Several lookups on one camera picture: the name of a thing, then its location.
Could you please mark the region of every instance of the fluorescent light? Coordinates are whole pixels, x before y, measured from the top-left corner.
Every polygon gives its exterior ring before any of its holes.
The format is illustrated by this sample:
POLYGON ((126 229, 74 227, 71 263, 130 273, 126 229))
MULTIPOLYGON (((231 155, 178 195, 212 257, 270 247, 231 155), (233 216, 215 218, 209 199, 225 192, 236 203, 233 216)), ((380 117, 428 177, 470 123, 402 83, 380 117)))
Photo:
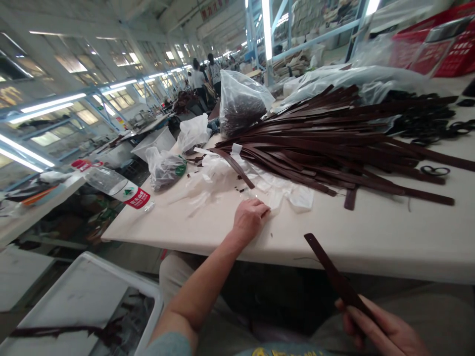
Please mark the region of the fluorescent light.
POLYGON ((103 103, 102 100, 99 98, 99 95, 93 95, 93 98, 101 105, 104 105, 105 110, 109 113, 109 115, 115 115, 114 110, 112 110, 109 105, 103 103))
POLYGON ((26 149, 25 147, 19 145, 18 143, 12 141, 11 139, 9 139, 9 138, 1 135, 1 134, 0 134, 0 140, 5 142, 7 145, 10 145, 11 147, 17 149, 18 151, 23 152, 23 153, 27 154, 28 156, 35 158, 36 160, 40 161, 41 163, 44 163, 44 164, 46 164, 47 166, 50 166, 50 167, 54 167, 54 163, 52 163, 52 162, 48 161, 47 159, 37 155, 36 153, 30 151, 29 149, 26 149))
POLYGON ((125 87, 120 87, 120 88, 116 88, 116 89, 103 91, 102 95, 109 95, 109 94, 112 94, 112 93, 115 93, 115 92, 118 92, 118 91, 121 91, 121 90, 125 90, 125 89, 126 89, 125 87))
POLYGON ((12 42, 15 46, 17 46, 22 52, 26 53, 26 52, 23 50, 23 48, 20 47, 20 45, 19 45, 17 42, 15 42, 14 40, 12 40, 12 39, 10 38, 9 35, 7 35, 5 32, 2 32, 1 34, 4 35, 5 37, 7 37, 7 38, 10 40, 10 42, 12 42))
POLYGON ((114 88, 118 88, 118 87, 123 87, 123 86, 126 86, 127 84, 132 84, 132 83, 136 83, 137 82, 137 79, 133 79, 133 80, 130 80, 128 82, 123 82, 123 83, 119 83, 119 84, 114 84, 114 85, 111 85, 109 86, 111 89, 114 89, 114 88))
POLYGON ((26 166, 28 168, 31 168, 33 171, 36 171, 36 172, 44 172, 40 167, 37 167, 35 165, 32 165, 30 162, 27 162, 25 161, 24 159, 21 159, 20 157, 17 157, 15 156, 14 154, 11 154, 10 152, 7 152, 3 149, 0 148, 0 153, 3 155, 3 156, 6 156, 14 161, 17 161, 18 163, 22 164, 23 166, 26 166))
POLYGON ((161 75, 164 75, 164 73, 157 73, 157 74, 152 74, 151 76, 148 76, 149 78, 155 78, 155 77, 159 77, 161 75))
POLYGON ((59 105, 59 106, 54 106, 54 107, 48 108, 48 109, 46 109, 46 110, 37 111, 37 112, 31 113, 31 114, 24 115, 24 116, 21 116, 21 117, 19 117, 19 118, 10 120, 10 122, 11 122, 12 124, 18 124, 18 123, 21 123, 21 122, 23 122, 23 121, 27 121, 27 120, 30 120, 30 119, 32 119, 32 118, 42 116, 42 115, 44 115, 44 114, 49 114, 50 112, 53 112, 53 111, 57 111, 57 110, 61 110, 61 109, 67 108, 68 106, 73 106, 73 103, 66 103, 66 104, 63 104, 63 105, 59 105))
POLYGON ((51 35, 51 36, 62 36, 62 34, 56 34, 52 32, 39 32, 39 31, 30 31, 33 35, 51 35))
POLYGON ((264 17, 264 38, 266 41, 266 59, 272 58, 271 12, 269 0, 262 0, 262 17, 264 17))
POLYGON ((153 82, 153 81, 155 81, 155 79, 147 79, 145 82, 146 82, 146 83, 150 83, 150 82, 153 82))
POLYGON ((30 107, 21 109, 21 112, 28 113, 28 112, 40 110, 40 109, 43 109, 43 108, 47 108, 47 107, 50 107, 50 106, 54 106, 56 104, 61 104, 61 103, 67 102, 67 101, 76 100, 76 99, 79 99, 79 98, 82 98, 82 97, 85 97, 85 96, 86 96, 86 94, 84 94, 84 93, 73 95, 73 96, 68 96, 68 97, 63 98, 63 99, 53 100, 53 101, 49 101, 49 102, 44 103, 44 104, 38 104, 38 105, 34 105, 34 106, 30 106, 30 107))
POLYGON ((380 4, 380 0, 369 0, 368 8, 366 9, 366 16, 369 16, 375 13, 376 10, 378 9, 379 4, 380 4))

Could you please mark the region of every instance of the bag of leather pieces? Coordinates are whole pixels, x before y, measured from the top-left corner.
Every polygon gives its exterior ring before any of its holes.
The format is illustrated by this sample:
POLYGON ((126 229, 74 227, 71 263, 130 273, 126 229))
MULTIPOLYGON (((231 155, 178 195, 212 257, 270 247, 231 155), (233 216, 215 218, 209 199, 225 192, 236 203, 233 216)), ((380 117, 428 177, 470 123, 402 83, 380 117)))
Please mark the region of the bag of leather pieces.
POLYGON ((208 128, 208 115, 203 114, 191 120, 180 123, 178 147, 184 155, 192 155, 195 147, 203 147, 211 137, 212 130, 208 128))
POLYGON ((180 155, 168 151, 159 152, 158 148, 149 147, 145 156, 150 171, 150 185, 156 192, 174 185, 187 170, 187 162, 180 155))
POLYGON ((247 75, 221 70, 221 135, 233 137, 258 122, 274 101, 267 88, 247 75))

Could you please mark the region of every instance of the white plastic bag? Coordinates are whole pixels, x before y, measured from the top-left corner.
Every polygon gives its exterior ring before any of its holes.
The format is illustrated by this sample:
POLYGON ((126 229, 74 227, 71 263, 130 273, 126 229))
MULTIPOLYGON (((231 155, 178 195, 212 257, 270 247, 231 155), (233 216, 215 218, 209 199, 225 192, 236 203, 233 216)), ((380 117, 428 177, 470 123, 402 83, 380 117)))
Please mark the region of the white plastic bag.
POLYGON ((257 122, 275 101, 263 85, 247 75, 221 70, 221 136, 232 137, 257 122))
POLYGON ((178 135, 178 147, 185 155, 195 152, 195 147, 202 147, 208 142, 211 136, 211 129, 208 127, 208 115, 203 114, 193 119, 180 123, 180 134, 178 135))
POLYGON ((150 171, 150 185, 154 191, 171 187, 187 170, 185 159, 168 151, 159 152, 157 147, 147 148, 145 156, 150 171))
POLYGON ((363 105, 381 103, 390 90, 415 92, 417 95, 430 93, 437 93, 440 96, 451 95, 449 91, 436 85, 429 78, 400 68, 369 66, 343 71, 313 71, 308 74, 306 80, 292 95, 282 101, 274 110, 275 112, 310 99, 320 94, 329 85, 334 85, 335 88, 347 88, 356 84, 360 88, 359 95, 363 105))

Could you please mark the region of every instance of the white table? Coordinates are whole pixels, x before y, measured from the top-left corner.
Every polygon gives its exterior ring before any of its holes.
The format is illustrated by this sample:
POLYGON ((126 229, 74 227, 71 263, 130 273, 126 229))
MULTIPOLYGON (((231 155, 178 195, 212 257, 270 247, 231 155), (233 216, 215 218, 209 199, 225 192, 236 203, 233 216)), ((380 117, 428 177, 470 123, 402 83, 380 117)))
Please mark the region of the white table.
MULTIPOLYGON (((59 204, 66 201, 71 195, 78 190, 86 180, 83 177, 82 173, 75 173, 69 179, 67 179, 63 185, 64 189, 58 193, 56 196, 48 200, 42 205, 31 207, 26 211, 24 215, 20 218, 13 220, 7 226, 4 226, 0 229, 0 247, 4 247, 24 233, 26 230, 31 228, 34 224, 41 220, 46 214, 48 214, 53 208, 57 207, 59 204)), ((58 240, 59 243, 63 242, 64 244, 74 244, 68 241, 58 240)))
POLYGON ((124 137, 122 137, 120 140, 121 141, 125 141, 125 140, 128 140, 134 136, 137 136, 137 135, 140 135, 140 134, 144 134, 146 132, 149 132, 151 130, 153 130, 158 124, 160 124, 163 120, 167 119, 169 116, 171 115, 171 113, 168 113, 168 114, 165 114, 165 115, 160 115, 160 116, 156 116, 155 117, 155 120, 152 121, 150 124, 148 124, 147 126, 145 126, 144 128, 141 128, 140 130, 138 130, 137 132, 134 132, 133 130, 128 132, 124 137))
MULTIPOLYGON (((459 94, 470 79, 437 79, 459 94)), ((458 108, 456 120, 473 118, 474 108, 458 108)), ((445 140, 431 149, 475 160, 473 134, 445 140)), ((219 140, 212 137, 208 146, 219 140)), ((436 167, 443 165, 430 162, 436 167)), ((195 171, 189 165, 188 171, 195 171)), ((409 277, 434 281, 475 283, 475 173, 451 167, 445 186, 391 176, 396 184, 455 198, 455 206, 390 197, 359 189, 354 211, 344 209, 344 197, 315 192, 313 209, 296 214, 283 201, 277 216, 240 255, 239 259, 287 266, 321 268, 303 235, 312 232, 345 272, 409 277)), ((233 225, 241 201, 231 189, 216 195, 198 213, 190 200, 166 205, 167 198, 182 191, 187 177, 155 196, 148 214, 126 207, 103 235, 106 240, 135 242, 161 248, 209 255, 233 225)), ((149 182, 146 191, 152 192, 149 182)))

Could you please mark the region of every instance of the white shirt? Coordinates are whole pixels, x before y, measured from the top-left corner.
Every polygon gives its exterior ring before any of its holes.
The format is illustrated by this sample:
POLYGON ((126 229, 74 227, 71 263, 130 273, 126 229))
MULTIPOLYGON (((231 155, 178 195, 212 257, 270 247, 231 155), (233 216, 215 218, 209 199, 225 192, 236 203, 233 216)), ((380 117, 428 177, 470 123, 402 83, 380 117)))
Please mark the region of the white shirt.
POLYGON ((203 84, 206 84, 206 79, 204 78, 203 72, 193 69, 190 80, 191 87, 193 89, 198 89, 201 88, 203 84))

